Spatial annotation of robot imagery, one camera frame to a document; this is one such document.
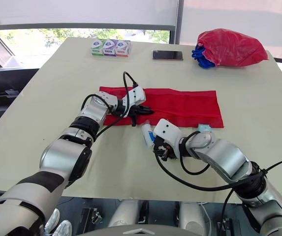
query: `floor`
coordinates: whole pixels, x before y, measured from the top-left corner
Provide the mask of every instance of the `floor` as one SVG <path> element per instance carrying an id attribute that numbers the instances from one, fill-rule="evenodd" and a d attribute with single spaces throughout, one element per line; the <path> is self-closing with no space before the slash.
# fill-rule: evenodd
<path id="1" fill-rule="evenodd" d="M 73 227 L 73 236 L 78 235 L 79 225 L 82 220 L 82 210 L 84 208 L 97 208 L 103 220 L 93 225 L 94 229 L 106 228 L 115 210 L 121 203 L 117 199 L 90 199 L 90 198 L 75 198 L 75 197 L 61 197 L 57 208 L 60 210 L 60 221 L 69 220 Z M 216 236 L 216 222 L 219 222 L 221 203 L 207 203 L 203 205 L 211 219 L 212 236 Z M 228 204 L 226 207 L 225 216 L 227 218 L 237 219 L 240 223 L 242 236 L 255 236 L 257 234 L 250 226 L 243 209 L 237 204 Z M 205 216 L 206 226 L 209 228 L 209 222 Z M 175 202 L 171 201 L 149 201 L 149 217 L 148 224 L 158 225 L 175 225 Z"/>

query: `blue gloves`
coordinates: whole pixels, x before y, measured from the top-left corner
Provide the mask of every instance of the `blue gloves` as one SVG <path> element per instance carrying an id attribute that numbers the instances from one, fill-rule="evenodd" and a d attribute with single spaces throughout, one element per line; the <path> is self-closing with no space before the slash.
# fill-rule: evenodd
<path id="1" fill-rule="evenodd" d="M 198 47 L 198 45 L 195 46 L 195 50 L 192 51 L 192 57 L 199 62 L 199 66 L 203 68 L 210 68 L 214 67 L 215 64 L 205 58 L 205 56 L 202 54 L 202 52 L 205 50 L 205 48 Z"/>

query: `smartphone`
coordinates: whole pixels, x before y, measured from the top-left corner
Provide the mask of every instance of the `smartphone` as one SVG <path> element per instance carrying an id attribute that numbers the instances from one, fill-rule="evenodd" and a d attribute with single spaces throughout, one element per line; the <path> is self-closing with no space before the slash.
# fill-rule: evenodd
<path id="1" fill-rule="evenodd" d="M 153 60 L 184 60 L 181 51 L 153 50 Z"/>

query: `small white bottle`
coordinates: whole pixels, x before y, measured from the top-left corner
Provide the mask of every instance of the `small white bottle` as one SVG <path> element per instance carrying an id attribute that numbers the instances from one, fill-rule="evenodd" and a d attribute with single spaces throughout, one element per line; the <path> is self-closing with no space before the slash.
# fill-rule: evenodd
<path id="1" fill-rule="evenodd" d="M 151 128 L 150 122 L 147 120 L 141 127 L 146 145 L 148 148 L 154 147 L 155 137 L 153 135 L 153 130 Z"/>

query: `tissue box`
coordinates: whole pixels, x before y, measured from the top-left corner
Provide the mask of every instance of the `tissue box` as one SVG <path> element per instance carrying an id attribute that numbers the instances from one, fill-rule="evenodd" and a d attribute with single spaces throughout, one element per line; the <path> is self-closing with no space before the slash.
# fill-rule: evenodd
<path id="1" fill-rule="evenodd" d="M 105 56 L 116 56 L 115 47 L 118 41 L 115 39 L 107 39 L 107 41 L 102 46 L 102 51 Z"/>
<path id="2" fill-rule="evenodd" d="M 128 57 L 131 51 L 130 40 L 119 40 L 115 47 L 116 55 L 120 57 Z"/>
<path id="3" fill-rule="evenodd" d="M 92 43 L 92 46 L 91 46 L 92 55 L 103 56 L 102 46 L 104 45 L 105 42 L 106 42 L 105 39 L 94 40 L 94 42 Z"/>

